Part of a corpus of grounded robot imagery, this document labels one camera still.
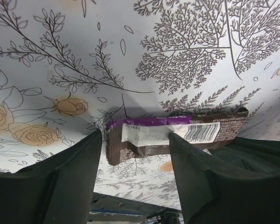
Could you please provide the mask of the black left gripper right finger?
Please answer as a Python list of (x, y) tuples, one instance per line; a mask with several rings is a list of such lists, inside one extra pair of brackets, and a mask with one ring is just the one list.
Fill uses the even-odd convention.
[(206, 153), (177, 137), (175, 182), (187, 224), (280, 224), (280, 141), (236, 138)]

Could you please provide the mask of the brown purple chocolate bar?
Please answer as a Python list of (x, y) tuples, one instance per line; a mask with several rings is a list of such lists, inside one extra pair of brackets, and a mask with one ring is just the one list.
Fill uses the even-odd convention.
[(132, 158), (171, 154), (174, 137), (202, 151), (230, 144), (239, 134), (249, 111), (241, 107), (234, 112), (203, 116), (125, 118), (107, 125), (106, 158), (117, 166)]

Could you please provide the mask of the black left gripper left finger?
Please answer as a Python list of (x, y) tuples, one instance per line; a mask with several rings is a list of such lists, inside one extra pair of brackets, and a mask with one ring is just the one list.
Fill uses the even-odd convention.
[(101, 155), (95, 131), (16, 173), (0, 172), (0, 224), (85, 224)]

